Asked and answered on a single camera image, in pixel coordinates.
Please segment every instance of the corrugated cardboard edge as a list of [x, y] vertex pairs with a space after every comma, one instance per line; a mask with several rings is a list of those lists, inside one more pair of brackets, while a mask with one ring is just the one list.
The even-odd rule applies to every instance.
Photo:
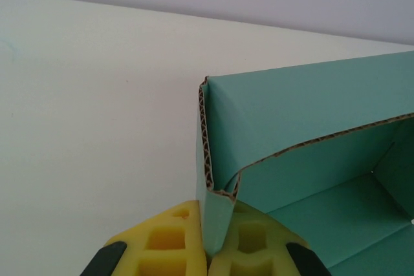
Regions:
[[269, 156], [266, 156], [254, 163], [251, 163], [250, 165], [245, 166], [244, 168], [240, 169], [237, 172], [237, 180], [234, 186], [234, 190], [230, 193], [230, 192], [226, 192], [225, 190], [213, 190], [214, 187], [214, 181], [213, 181], [213, 171], [212, 171], [212, 157], [211, 157], [211, 153], [210, 153], [210, 145], [209, 145], [209, 141], [208, 141], [208, 129], [207, 129], [207, 115], [206, 115], [206, 107], [205, 107], [205, 100], [204, 100], [204, 92], [202, 90], [202, 87], [205, 86], [208, 83], [208, 77], [205, 77], [204, 81], [200, 84], [199, 87], [199, 114], [200, 114], [200, 119], [201, 119], [201, 139], [202, 139], [202, 145], [203, 145], [203, 151], [204, 151], [204, 174], [205, 174], [205, 179], [206, 179], [206, 188], [208, 191], [218, 194], [218, 195], [222, 195], [222, 196], [227, 196], [228, 198], [230, 198], [230, 200], [232, 202], [236, 201], [237, 198], [237, 193], [239, 191], [239, 186], [240, 186], [240, 181], [241, 181], [241, 175], [243, 173], [243, 171], [253, 165], [256, 165], [260, 162], [263, 162], [265, 160], [267, 160], [268, 158], [272, 158], [272, 157], [278, 157], [280, 155], [282, 155], [283, 153], [289, 152], [291, 150], [300, 148], [300, 147], [305, 147], [306, 145], [310, 145], [313, 143], [317, 143], [317, 142], [322, 142], [324, 140], [328, 140], [328, 139], [332, 139], [332, 138], [336, 138], [339, 136], [343, 136], [352, 132], [356, 132], [356, 131], [362, 131], [364, 129], [368, 129], [371, 127], [375, 127], [375, 126], [379, 126], [379, 125], [384, 125], [384, 124], [388, 124], [388, 123], [393, 123], [393, 122], [397, 122], [400, 120], [405, 120], [405, 119], [410, 119], [410, 118], [414, 118], [414, 112], [412, 113], [407, 113], [407, 114], [403, 114], [400, 116], [396, 116], [393, 118], [389, 118], [386, 120], [381, 120], [381, 121], [377, 121], [377, 122], [373, 122], [373, 123], [369, 123], [369, 124], [365, 124], [365, 125], [361, 125], [358, 127], [354, 127], [352, 129], [348, 129], [345, 131], [340, 131], [334, 134], [329, 134], [326, 136], [322, 136], [319, 138], [315, 138], [315, 139], [311, 139], [308, 140], [306, 142], [301, 142], [298, 143], [296, 145], [293, 145], [289, 148], [286, 148], [284, 150], [280, 150], [274, 154], [271, 154]]

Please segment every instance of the black rubber tip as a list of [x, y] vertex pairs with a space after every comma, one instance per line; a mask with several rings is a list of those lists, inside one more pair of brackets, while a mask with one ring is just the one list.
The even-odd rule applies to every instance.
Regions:
[[125, 242], [114, 242], [98, 250], [80, 276], [111, 276], [127, 249]]
[[312, 250], [293, 242], [287, 244], [286, 248], [301, 276], [332, 276]]

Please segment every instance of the white tabletop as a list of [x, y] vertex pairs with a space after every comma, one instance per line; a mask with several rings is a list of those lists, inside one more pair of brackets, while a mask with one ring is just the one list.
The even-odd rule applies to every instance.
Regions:
[[68, 0], [0, 0], [0, 274], [79, 275], [112, 235], [194, 199], [206, 75], [407, 50]]

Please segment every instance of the corrugated cardboard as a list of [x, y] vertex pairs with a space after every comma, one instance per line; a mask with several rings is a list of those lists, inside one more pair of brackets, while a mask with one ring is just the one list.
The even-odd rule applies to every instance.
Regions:
[[303, 235], [338, 275], [341, 266], [362, 275], [352, 258], [381, 256], [383, 241], [401, 234], [414, 256], [413, 117], [414, 52], [206, 78], [197, 138], [205, 250], [220, 250], [239, 199]]

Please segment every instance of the cardboard box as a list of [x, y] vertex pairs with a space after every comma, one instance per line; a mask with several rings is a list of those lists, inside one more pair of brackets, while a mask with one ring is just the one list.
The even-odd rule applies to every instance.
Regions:
[[198, 123], [209, 255], [238, 199], [333, 275], [414, 275], [414, 52], [208, 77]]

